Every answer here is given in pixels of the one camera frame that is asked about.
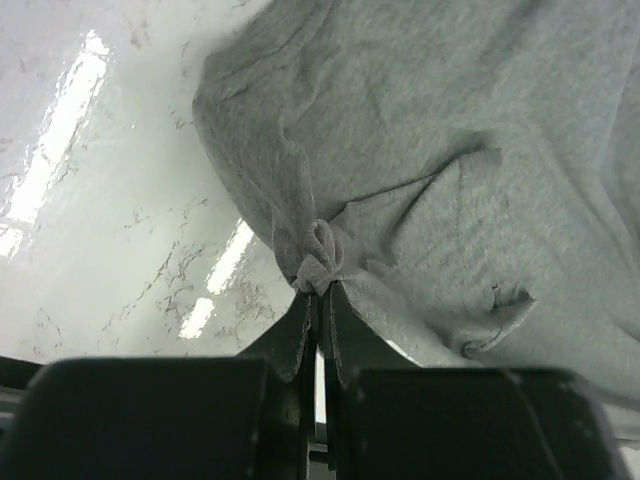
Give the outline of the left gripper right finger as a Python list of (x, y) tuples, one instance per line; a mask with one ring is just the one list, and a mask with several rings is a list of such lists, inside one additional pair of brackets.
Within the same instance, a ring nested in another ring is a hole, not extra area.
[(540, 368), (421, 368), (323, 298), (328, 463), (340, 479), (616, 479), (593, 389)]

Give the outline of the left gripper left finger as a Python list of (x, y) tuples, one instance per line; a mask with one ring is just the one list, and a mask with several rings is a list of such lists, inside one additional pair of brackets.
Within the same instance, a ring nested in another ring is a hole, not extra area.
[(1, 439), (5, 479), (304, 479), (317, 300), (232, 357), (95, 357), (41, 367)]

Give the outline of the grey t shirt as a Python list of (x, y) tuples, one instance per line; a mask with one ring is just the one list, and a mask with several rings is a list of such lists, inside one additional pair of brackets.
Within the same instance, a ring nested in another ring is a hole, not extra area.
[(639, 404), (639, 5), (275, 1), (210, 54), (199, 137), (301, 291), (423, 364)]

